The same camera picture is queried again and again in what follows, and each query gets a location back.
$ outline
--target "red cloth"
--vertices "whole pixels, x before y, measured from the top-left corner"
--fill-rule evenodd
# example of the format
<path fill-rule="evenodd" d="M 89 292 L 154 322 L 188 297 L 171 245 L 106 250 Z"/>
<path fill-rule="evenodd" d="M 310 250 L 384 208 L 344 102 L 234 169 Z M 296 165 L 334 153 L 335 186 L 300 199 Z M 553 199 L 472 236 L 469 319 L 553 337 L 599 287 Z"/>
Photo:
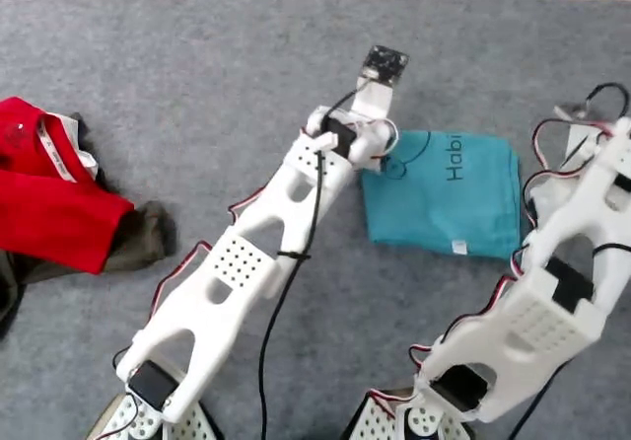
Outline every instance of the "red cloth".
<path fill-rule="evenodd" d="M 75 183 L 52 164 L 42 124 Z M 84 169 L 61 120 L 19 98 L 0 102 L 0 248 L 79 270 L 103 270 L 126 199 L 99 188 Z"/>

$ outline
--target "fabric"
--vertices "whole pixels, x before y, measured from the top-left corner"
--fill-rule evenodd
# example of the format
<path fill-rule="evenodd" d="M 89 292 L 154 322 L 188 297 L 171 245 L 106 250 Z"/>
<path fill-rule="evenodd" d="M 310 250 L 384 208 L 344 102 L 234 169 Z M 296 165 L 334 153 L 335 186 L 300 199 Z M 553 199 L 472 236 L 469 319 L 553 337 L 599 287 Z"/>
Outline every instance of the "fabric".
<path fill-rule="evenodd" d="M 116 228 L 104 272 L 138 270 L 175 251 L 175 224 L 165 207 L 149 201 L 125 214 Z M 47 260 L 13 255 L 13 266 L 21 283 L 30 284 L 76 270 Z"/>
<path fill-rule="evenodd" d="M 109 361 L 144 327 L 158 281 L 198 240 L 217 241 L 226 206 L 266 182 L 312 110 L 355 87 L 371 45 L 410 55 L 389 115 L 400 129 L 500 136 L 527 176 L 538 169 L 530 133 L 554 105 L 600 81 L 631 85 L 629 18 L 631 2 L 609 1 L 0 1 L 0 96 L 81 110 L 109 180 L 134 201 L 167 204 L 179 234 L 177 256 L 146 269 L 27 287 L 0 343 L 2 440 L 86 438 L 123 390 Z M 550 160 L 562 161 L 566 137 L 565 126 L 542 133 Z M 271 227 L 254 240 L 274 254 L 279 236 Z M 372 244 L 358 178 L 310 253 L 267 349 L 269 440 L 339 438 L 368 388 L 410 385 L 408 345 L 483 308 L 508 269 Z M 565 260 L 590 270 L 590 254 Z M 260 436 L 256 362 L 275 302 L 252 305 L 204 391 L 227 440 Z M 631 286 L 519 440 L 628 437 L 629 327 Z M 181 344 L 164 353 L 186 367 Z M 505 439 L 525 408 L 472 427 Z"/>
<path fill-rule="evenodd" d="M 58 117 L 11 98 L 0 102 L 0 134 L 0 248 L 99 273 L 133 204 L 97 186 Z"/>
<path fill-rule="evenodd" d="M 362 188 L 373 243 L 500 258 L 521 244 L 519 161 L 506 139 L 402 132 Z"/>
<path fill-rule="evenodd" d="M 175 225 L 164 206 L 149 201 L 125 214 L 116 228 L 104 272 L 138 270 L 175 251 Z M 26 284 L 75 273 L 36 257 L 0 251 L 0 338 L 17 313 Z"/>

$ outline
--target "white robotic arm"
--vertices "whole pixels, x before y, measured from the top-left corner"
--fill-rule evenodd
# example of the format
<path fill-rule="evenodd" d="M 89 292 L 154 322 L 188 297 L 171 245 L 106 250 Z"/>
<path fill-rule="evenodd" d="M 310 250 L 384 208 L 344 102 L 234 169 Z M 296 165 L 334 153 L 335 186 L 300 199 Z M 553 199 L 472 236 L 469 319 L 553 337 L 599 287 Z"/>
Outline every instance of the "white robotic arm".
<path fill-rule="evenodd" d="M 600 338 L 631 277 L 631 199 L 624 188 L 631 183 L 630 132 L 631 119 L 620 118 L 608 139 L 588 146 L 578 175 L 541 185 L 538 198 L 548 200 L 537 210 L 556 209 L 537 211 L 539 226 L 525 239 L 518 277 L 501 279 L 480 315 L 460 318 L 433 346 L 421 347 L 429 354 L 410 396 L 368 397 L 348 438 L 382 438 L 371 435 L 380 416 L 395 430 L 392 439 L 464 440 L 462 422 L 495 420 Z M 594 244 L 593 280 L 555 256 L 577 235 Z"/>
<path fill-rule="evenodd" d="M 351 110 L 320 107 L 312 113 L 256 199 L 134 335 L 116 375 L 152 422 L 142 432 L 134 425 L 130 437 L 149 439 L 162 423 L 184 419 L 226 360 L 252 305 L 277 294 L 305 256 L 315 211 L 319 221 L 356 170 L 379 167 L 379 157 L 398 135 L 386 116 L 407 60 L 394 50 L 373 47 L 357 89 L 345 97 L 355 97 Z M 305 184 L 311 187 L 308 194 L 295 195 Z M 275 221 L 284 231 L 280 251 L 269 255 L 250 237 Z M 160 347 L 186 331 L 193 334 L 194 346 L 184 373 L 161 358 Z"/>

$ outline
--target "teal cloth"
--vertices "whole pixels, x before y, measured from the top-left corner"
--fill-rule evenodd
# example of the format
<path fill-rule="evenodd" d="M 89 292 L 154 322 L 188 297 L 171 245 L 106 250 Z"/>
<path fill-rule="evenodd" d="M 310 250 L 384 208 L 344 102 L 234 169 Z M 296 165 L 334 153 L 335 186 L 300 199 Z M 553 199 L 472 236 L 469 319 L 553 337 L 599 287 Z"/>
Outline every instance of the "teal cloth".
<path fill-rule="evenodd" d="M 362 187 L 374 243 L 501 258 L 521 243 L 519 159 L 505 139 L 404 131 Z"/>

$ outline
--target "gray carpet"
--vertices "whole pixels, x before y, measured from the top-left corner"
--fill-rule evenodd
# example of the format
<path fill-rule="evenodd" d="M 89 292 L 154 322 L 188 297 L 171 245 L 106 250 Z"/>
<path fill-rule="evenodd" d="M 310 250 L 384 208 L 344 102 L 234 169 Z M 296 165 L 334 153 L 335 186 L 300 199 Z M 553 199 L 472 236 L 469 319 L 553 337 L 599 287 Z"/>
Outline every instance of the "gray carpet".
<path fill-rule="evenodd" d="M 315 106 L 352 89 L 373 43 L 411 56 L 392 105 L 402 128 L 504 136 L 530 173 L 530 131 L 556 103 L 600 81 L 631 84 L 630 17 L 631 3 L 534 0 L 1 2 L 0 96 L 79 110 L 123 193 L 170 207 L 180 251 L 133 274 L 29 288 L 0 343 L 0 438 L 83 438 L 121 389 L 109 360 L 144 323 L 156 282 L 196 240 L 221 235 L 225 207 L 267 179 Z M 504 268 L 371 245 L 357 183 L 313 256 L 268 350 L 271 440 L 336 439 L 367 388 L 409 384 L 407 345 L 481 307 Z M 255 306 L 204 398 L 229 440 L 257 438 L 272 305 Z M 522 438 L 631 434 L 630 324 L 627 292 Z M 480 426 L 484 438 L 505 438 L 522 409 Z"/>

